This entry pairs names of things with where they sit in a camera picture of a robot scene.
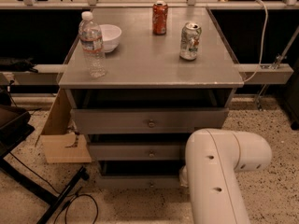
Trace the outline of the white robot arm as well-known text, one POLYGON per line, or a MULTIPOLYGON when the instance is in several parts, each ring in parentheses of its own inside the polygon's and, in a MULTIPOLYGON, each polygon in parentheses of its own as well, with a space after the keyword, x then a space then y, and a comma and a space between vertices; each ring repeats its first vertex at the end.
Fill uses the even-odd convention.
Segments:
POLYGON ((235 174, 265 169, 268 142, 256 133, 201 129, 185 147, 180 183, 190 192, 194 224, 250 224, 235 174))

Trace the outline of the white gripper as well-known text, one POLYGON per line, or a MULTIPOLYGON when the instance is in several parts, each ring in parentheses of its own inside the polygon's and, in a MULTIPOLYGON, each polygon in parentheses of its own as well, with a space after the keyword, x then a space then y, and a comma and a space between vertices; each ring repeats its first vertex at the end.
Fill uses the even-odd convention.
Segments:
POLYGON ((179 182, 182 187, 187 188, 189 186, 187 168, 185 166, 179 170, 179 182))

